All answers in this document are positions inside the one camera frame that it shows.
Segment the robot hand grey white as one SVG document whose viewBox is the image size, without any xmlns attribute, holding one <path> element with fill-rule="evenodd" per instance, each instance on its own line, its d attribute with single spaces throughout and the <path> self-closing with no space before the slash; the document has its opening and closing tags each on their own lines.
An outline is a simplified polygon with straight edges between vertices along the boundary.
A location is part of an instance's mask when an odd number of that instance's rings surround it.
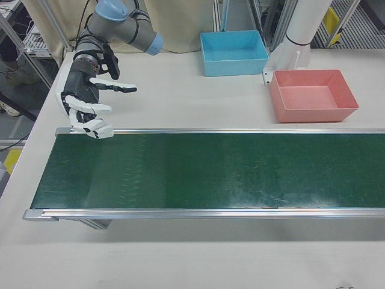
<svg viewBox="0 0 385 289">
<path fill-rule="evenodd" d="M 132 93 L 137 87 L 97 78 L 90 62 L 78 60 L 63 66 L 55 88 L 57 101 L 69 117 L 70 126 L 95 139 L 114 136 L 113 127 L 99 117 L 112 112 L 112 107 L 99 102 L 100 90 Z"/>
</svg>

